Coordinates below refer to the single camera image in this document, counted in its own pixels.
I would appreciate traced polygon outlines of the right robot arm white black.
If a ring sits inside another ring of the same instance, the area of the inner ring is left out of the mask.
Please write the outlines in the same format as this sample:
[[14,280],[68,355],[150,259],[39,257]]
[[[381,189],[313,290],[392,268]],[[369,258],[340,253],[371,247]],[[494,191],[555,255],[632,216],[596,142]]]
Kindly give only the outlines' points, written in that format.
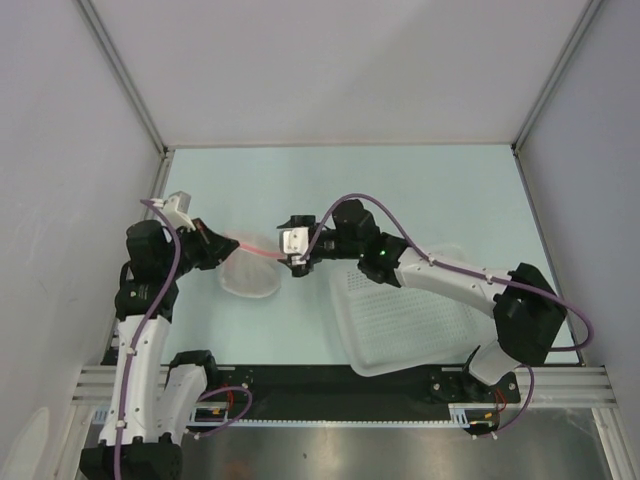
[[537,267],[476,267],[422,249],[404,230],[383,231],[357,197],[337,201],[322,219],[293,215],[278,230],[281,261],[295,277],[324,260],[354,260],[374,283],[427,291],[489,317],[496,335],[473,348],[461,376],[462,391],[473,401],[486,400],[515,368],[544,365],[567,316]]

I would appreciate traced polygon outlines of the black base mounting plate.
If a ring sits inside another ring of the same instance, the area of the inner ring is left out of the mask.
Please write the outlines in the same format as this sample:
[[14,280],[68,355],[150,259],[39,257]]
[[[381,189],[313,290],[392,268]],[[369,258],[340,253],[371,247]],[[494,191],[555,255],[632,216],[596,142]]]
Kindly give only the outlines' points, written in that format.
[[329,410],[364,416],[381,409],[384,416],[398,418],[401,412],[424,412],[427,405],[491,409],[521,401],[513,373],[487,387],[460,365],[424,365],[374,377],[360,376],[347,365],[220,366],[217,384],[248,389],[259,412]]

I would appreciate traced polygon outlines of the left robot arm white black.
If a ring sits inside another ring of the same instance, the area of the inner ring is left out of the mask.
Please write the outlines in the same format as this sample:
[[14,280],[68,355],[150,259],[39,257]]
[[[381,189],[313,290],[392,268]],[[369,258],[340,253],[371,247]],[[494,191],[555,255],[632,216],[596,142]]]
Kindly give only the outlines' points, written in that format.
[[200,219],[168,228],[157,220],[129,227],[129,260],[115,297],[118,357],[107,418],[95,447],[83,449],[79,468],[88,479],[178,479],[182,438],[198,399],[214,397],[221,374],[213,354],[176,354],[166,374],[160,362],[179,294],[178,279],[213,270],[240,244]]

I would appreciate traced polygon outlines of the white perforated plastic tray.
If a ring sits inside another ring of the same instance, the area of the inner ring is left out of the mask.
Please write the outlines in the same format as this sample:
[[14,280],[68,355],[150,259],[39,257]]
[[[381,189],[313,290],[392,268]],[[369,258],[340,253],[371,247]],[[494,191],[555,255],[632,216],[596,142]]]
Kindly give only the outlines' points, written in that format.
[[462,363],[495,335],[493,321],[478,310],[429,291],[377,284],[351,263],[333,270],[329,288],[342,346],[360,376]]

